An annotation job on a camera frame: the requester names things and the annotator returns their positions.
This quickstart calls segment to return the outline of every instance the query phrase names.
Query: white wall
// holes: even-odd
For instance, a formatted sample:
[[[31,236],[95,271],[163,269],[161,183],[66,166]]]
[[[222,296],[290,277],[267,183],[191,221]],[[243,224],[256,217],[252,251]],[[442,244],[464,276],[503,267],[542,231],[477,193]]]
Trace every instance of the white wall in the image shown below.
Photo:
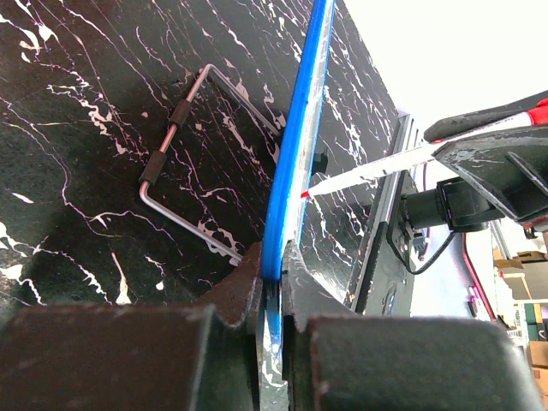
[[[424,128],[548,89],[546,0],[344,0],[396,107]]]
[[[421,190],[423,169],[417,168],[417,187]],[[440,180],[455,177],[455,173],[440,163],[429,163],[426,168],[425,190],[436,187]],[[432,227],[430,246],[425,261],[438,250],[447,238],[447,225]],[[438,260],[424,273],[414,278],[413,298],[411,300],[412,317],[460,317],[469,318],[470,311],[466,301],[470,299],[468,286],[471,284],[469,274],[462,269],[462,256],[456,253],[459,249],[455,240],[439,256]]]

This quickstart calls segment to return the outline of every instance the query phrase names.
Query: metal bracket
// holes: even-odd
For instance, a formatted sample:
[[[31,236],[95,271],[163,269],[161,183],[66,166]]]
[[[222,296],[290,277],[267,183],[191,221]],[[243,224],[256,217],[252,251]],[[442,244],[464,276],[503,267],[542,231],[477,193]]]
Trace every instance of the metal bracket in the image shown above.
[[[200,86],[210,74],[210,72],[215,73],[217,75],[217,78],[221,80],[222,83],[224,83],[232,93],[234,93],[240,103],[243,104],[249,111],[251,111],[255,115],[255,117],[257,117],[257,119],[260,120],[274,135],[280,135],[280,132],[277,130],[277,128],[274,127],[268,120],[266,120],[266,118],[262,114],[260,114],[259,110],[257,110],[257,108],[252,105],[249,100],[247,100],[247,98],[236,89],[236,87],[220,72],[217,67],[215,67],[213,64],[207,64],[201,70],[198,79],[196,79],[196,81],[194,82],[187,97],[179,102],[175,112],[173,113],[173,116],[170,118],[170,126],[168,128],[168,133],[164,138],[164,142],[160,146],[160,149],[152,154],[151,159],[146,165],[145,171],[140,177],[141,185],[139,189],[139,196],[143,200],[143,202],[151,207],[153,210],[156,210],[174,223],[179,224],[181,227],[187,229],[211,246],[218,248],[222,253],[228,254],[232,259],[239,263],[242,259],[242,256],[235,250],[225,246],[222,242],[214,239],[211,235],[204,233],[198,227],[185,220],[164,205],[161,205],[148,195],[148,189],[154,185],[154,183],[158,179],[162,167],[164,166],[165,160],[167,158],[166,152],[168,151],[168,148],[170,148],[173,137],[175,136],[177,130],[180,129],[185,122],[188,114],[190,113],[190,104],[194,100],[196,93],[198,92]]]
[[[394,135],[395,138],[392,143],[391,153],[403,152],[420,145],[421,133],[411,116],[404,116],[398,119]],[[362,245],[360,245],[365,251],[363,264],[355,266],[344,300],[344,305],[351,307],[357,313],[363,313],[365,301],[371,288],[371,278],[366,280],[366,271],[368,267],[375,267],[377,264],[378,248],[380,247],[380,243],[378,242],[381,241],[381,238],[386,238],[383,227],[390,224],[394,206],[397,207],[399,204],[399,199],[397,198],[399,194],[396,195],[396,192],[398,191],[398,182],[402,176],[403,173],[394,173],[384,178],[383,182],[381,182],[382,188],[379,189],[379,194],[376,195],[378,201],[371,210],[371,215],[374,215],[374,219],[368,223],[371,224],[368,225],[371,228],[368,230],[368,235],[362,240]],[[403,265],[399,268],[405,272]]]

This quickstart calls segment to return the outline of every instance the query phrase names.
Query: black marble pattern surface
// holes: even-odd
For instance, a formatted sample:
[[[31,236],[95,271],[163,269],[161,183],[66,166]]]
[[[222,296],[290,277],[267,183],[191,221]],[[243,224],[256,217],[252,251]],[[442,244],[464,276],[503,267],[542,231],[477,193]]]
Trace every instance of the black marble pattern surface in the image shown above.
[[[31,304],[193,301],[228,257],[139,199],[170,111],[216,64],[283,129],[312,0],[0,4],[0,315]],[[337,3],[316,152],[385,155],[396,111]],[[263,234],[280,138],[208,81],[151,195],[239,253]],[[313,176],[313,183],[325,178]],[[344,297],[375,184],[310,201],[301,250]]]

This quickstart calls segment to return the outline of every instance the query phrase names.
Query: red marker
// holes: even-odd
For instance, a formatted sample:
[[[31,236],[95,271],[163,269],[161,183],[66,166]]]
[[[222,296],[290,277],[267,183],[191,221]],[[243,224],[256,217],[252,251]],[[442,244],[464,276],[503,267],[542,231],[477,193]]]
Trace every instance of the red marker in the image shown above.
[[[476,128],[468,133],[457,135],[450,139],[450,141],[464,139],[476,134],[490,133],[491,131],[539,126],[542,124],[548,124],[548,98],[540,101],[534,109],[506,117],[498,122],[492,122],[491,124]],[[432,154],[438,150],[441,145],[445,144],[445,142],[446,141],[435,141],[431,144],[414,148],[413,150],[397,152],[389,157],[360,165],[351,171],[330,177],[314,187],[310,187],[301,194],[301,198],[306,199],[315,195],[334,193],[343,188],[363,184],[365,180],[384,177],[397,171],[409,170],[419,164],[432,161],[434,159]]]

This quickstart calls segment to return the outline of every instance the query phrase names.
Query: black cable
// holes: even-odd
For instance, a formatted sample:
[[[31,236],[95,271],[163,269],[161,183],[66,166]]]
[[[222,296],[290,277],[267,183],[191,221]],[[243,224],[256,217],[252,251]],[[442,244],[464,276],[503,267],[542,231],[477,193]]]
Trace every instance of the black cable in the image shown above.
[[[430,266],[436,262],[436,260],[439,258],[439,256],[442,255],[445,248],[447,248],[447,246],[449,246],[449,244],[451,243],[451,240],[453,240],[453,238],[455,238],[455,235],[456,235],[456,232],[451,231],[449,233],[449,235],[447,236],[447,238],[445,239],[444,243],[441,246],[439,246],[439,248],[436,250],[436,252],[433,254],[433,256],[431,256],[431,258],[427,262],[425,262],[425,264],[423,264],[423,266],[421,268],[419,268],[419,270],[417,270],[417,271],[411,270],[411,266],[409,264],[409,260],[411,258],[411,248],[410,248],[405,253],[405,262],[404,262],[405,269],[409,272],[409,274],[413,274],[414,276],[418,276],[419,274],[422,274],[423,272],[428,270],[430,268]]]
[[[422,191],[426,191],[426,167],[428,167],[428,163],[425,163],[422,169]],[[425,252],[422,254],[419,261],[424,261],[426,253],[428,253],[428,248],[430,247],[430,227],[426,229],[426,236],[425,236]]]

